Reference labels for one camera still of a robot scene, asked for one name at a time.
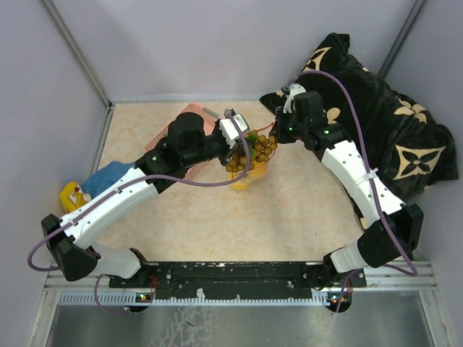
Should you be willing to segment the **clear zip top bag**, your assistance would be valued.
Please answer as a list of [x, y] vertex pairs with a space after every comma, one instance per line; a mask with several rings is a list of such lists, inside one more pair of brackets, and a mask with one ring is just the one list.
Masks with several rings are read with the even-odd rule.
[[[274, 156], [278, 147], [276, 138], [268, 133], [274, 123], [266, 127], [250, 130], [246, 135], [247, 145], [250, 154], [250, 167], [247, 173], [239, 180], [231, 184], [236, 190], [244, 190], [251, 183], [263, 178], [269, 167], [269, 162]], [[242, 145], [233, 152], [227, 160], [225, 169], [229, 173], [229, 179], [233, 180], [242, 175], [247, 164], [245, 151]]]

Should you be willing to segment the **brown longan bunch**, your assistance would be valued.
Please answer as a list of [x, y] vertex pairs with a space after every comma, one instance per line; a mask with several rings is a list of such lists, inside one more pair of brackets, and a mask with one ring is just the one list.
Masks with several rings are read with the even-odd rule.
[[247, 160], [243, 144], [237, 146], [231, 157], [226, 161], [225, 169], [229, 173], [238, 174], [244, 171], [247, 162], [250, 162], [249, 169], [252, 170], [256, 163], [267, 163], [272, 159], [277, 145], [277, 139], [273, 135], [251, 131], [245, 136], [250, 159]]

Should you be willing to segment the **orange peach fruit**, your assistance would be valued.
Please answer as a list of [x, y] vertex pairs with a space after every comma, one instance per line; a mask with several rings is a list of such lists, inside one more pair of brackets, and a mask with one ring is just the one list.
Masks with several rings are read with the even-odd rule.
[[268, 172], [268, 163], [256, 163], [252, 170], [248, 171], [248, 178], [250, 181], [257, 181], [263, 178]]

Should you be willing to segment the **yellow lemon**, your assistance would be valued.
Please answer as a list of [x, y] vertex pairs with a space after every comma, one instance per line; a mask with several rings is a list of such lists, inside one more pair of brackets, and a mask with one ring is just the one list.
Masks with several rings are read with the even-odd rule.
[[235, 181], [231, 184], [231, 187], [236, 190], [244, 190], [252, 183], [252, 177], [250, 173], [244, 175], [240, 180]]

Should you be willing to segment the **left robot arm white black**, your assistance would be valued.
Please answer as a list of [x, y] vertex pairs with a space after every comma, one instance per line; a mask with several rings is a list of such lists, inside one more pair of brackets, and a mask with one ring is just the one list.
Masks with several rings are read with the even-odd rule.
[[183, 180], [193, 166], [214, 158], [225, 162], [249, 129], [233, 110], [216, 121], [211, 134], [203, 126], [199, 114], [181, 113], [155, 147], [116, 183], [76, 211], [60, 218], [50, 214], [42, 220], [46, 245], [66, 280], [77, 281], [91, 273], [124, 278], [137, 287], [150, 280], [150, 268], [136, 249], [108, 248], [95, 241], [140, 203]]

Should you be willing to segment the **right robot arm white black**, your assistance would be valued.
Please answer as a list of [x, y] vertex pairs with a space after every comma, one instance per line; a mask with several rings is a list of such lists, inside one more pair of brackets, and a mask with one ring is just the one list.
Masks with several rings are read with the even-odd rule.
[[293, 85], [284, 106], [276, 111], [271, 134], [280, 144], [303, 142], [341, 182], [364, 218], [366, 229], [358, 240], [328, 253], [315, 271], [315, 288], [340, 286], [356, 270], [387, 266], [398, 257], [416, 276], [410, 255], [416, 248], [424, 214], [417, 205], [397, 197], [370, 167], [366, 152], [358, 149], [340, 124], [329, 124], [317, 92]]

